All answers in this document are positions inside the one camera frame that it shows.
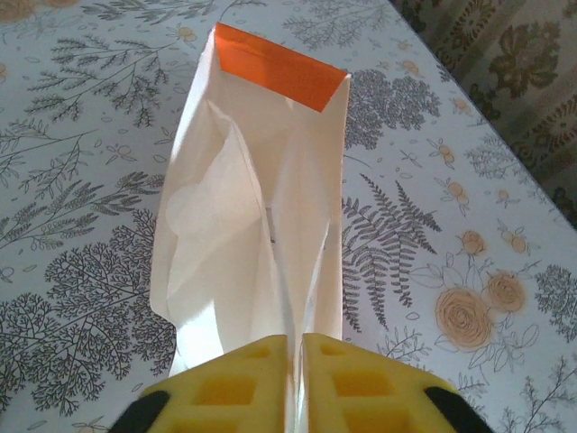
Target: white paper bag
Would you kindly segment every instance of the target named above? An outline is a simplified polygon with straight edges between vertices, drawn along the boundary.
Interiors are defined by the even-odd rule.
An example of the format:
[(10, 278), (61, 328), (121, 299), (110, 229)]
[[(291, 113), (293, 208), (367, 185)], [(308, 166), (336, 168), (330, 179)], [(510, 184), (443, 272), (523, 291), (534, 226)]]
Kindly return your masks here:
[(151, 307), (170, 374), (286, 334), (342, 330), (341, 169), (349, 77), (218, 24), (200, 57), (157, 220)]

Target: table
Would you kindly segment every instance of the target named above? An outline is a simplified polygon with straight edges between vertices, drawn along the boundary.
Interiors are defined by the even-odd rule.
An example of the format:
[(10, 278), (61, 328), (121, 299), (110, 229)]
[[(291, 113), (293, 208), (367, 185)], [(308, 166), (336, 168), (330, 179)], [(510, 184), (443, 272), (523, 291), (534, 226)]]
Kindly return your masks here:
[(217, 21), (353, 73), (343, 337), (453, 382), (498, 432), (571, 429), (577, 235), (389, 3), (29, 6), (0, 25), (2, 431), (105, 431), (166, 375), (154, 218)]

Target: orange strip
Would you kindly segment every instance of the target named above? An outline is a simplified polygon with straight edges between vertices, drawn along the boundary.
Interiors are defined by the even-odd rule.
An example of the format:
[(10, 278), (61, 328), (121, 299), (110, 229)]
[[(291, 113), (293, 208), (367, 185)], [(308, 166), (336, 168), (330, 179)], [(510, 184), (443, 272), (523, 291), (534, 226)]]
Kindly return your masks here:
[(224, 72), (323, 111), (346, 72), (258, 36), (217, 24), (215, 45)]

